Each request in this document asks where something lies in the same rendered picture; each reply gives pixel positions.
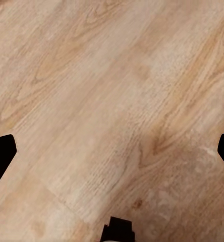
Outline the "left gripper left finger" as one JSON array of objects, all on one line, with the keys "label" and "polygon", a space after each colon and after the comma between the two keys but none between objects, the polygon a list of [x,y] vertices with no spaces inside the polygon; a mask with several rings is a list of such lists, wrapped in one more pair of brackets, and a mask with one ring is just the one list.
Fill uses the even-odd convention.
[{"label": "left gripper left finger", "polygon": [[0,179],[16,153],[17,148],[13,135],[9,134],[0,137]]}]

